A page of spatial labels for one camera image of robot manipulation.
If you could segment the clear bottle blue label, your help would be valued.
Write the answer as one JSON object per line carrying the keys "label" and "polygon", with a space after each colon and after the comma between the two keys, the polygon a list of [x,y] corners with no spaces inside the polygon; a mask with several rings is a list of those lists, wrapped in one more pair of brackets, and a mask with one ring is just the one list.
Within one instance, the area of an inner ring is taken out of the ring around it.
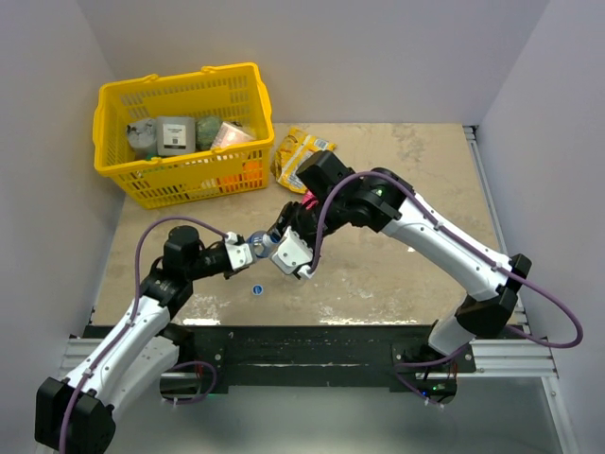
{"label": "clear bottle blue label", "polygon": [[264,259],[273,253],[280,242],[280,237],[266,231],[257,231],[249,236],[247,242],[251,244],[256,257]]}

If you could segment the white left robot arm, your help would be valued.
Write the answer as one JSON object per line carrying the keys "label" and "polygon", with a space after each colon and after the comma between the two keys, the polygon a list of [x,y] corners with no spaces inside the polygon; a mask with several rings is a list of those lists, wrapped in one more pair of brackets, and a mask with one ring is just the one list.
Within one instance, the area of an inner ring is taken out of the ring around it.
{"label": "white left robot arm", "polygon": [[103,453],[121,410],[164,370],[189,369],[190,342],[170,333],[174,316],[193,294],[193,283],[229,276],[252,258],[242,236],[229,232],[204,246],[196,228],[173,228],[164,250],[136,291],[124,316],[96,349],[64,378],[47,378],[35,399],[34,439],[60,453]]}

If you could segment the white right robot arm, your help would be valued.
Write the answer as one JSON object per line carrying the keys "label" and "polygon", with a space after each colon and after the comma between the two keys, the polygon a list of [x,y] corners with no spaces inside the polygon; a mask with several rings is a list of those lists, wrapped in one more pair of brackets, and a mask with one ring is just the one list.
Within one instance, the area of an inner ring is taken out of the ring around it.
{"label": "white right robot arm", "polygon": [[478,242],[385,168],[355,173],[334,152],[321,150],[297,175],[317,202],[288,203],[272,228],[278,244],[270,259],[282,273],[311,278],[328,235],[346,224],[367,227],[413,248],[466,291],[460,306],[432,327],[421,349],[427,369],[443,371],[464,344],[504,330],[517,305],[520,281],[532,266],[528,257],[507,256]]}

